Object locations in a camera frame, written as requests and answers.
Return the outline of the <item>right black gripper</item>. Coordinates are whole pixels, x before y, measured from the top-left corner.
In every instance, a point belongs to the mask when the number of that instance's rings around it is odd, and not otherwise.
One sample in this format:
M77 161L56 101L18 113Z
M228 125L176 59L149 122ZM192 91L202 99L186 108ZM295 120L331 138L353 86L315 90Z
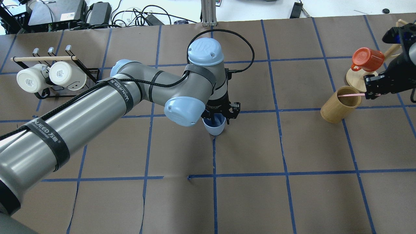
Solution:
M416 26L390 28L383 36L386 44L399 44L402 52L378 76L365 75L366 98L415 89L416 86Z

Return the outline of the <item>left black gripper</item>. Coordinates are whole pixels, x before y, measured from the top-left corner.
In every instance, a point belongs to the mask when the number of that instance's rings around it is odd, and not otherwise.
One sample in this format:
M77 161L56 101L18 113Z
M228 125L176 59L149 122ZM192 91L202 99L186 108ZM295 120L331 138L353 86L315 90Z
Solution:
M230 70L229 68L225 68L225 79L219 87L214 89L214 97L210 97L205 106L205 110L201 115L203 119L209 119L213 122L214 115L221 114L225 118L227 125L229 125L230 119L237 118L241 111L241 103L230 102L228 81L232 79L233 74L240 72L240 70Z

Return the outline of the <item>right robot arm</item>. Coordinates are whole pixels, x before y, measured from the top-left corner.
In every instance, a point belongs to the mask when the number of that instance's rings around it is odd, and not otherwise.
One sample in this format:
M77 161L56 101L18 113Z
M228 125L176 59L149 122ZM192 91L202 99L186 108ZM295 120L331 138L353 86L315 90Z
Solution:
M380 95L396 94L415 89L416 86L416 44L415 24L390 28L383 36L386 44L399 44L402 52L394 58L387 69L378 76L365 75L366 99L376 99Z

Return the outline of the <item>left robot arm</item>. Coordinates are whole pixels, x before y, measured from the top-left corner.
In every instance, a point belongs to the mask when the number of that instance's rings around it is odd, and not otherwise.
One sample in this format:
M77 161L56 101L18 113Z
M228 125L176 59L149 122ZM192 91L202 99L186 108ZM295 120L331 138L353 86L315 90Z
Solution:
M216 114L224 117L220 126L235 119L241 105L229 101L233 73L238 70L225 68L217 40L193 39L182 76L122 59L109 78L2 135L1 233L34 233L12 218L24 194L141 101L163 106L165 116L181 126L193 126L200 118L214 122Z

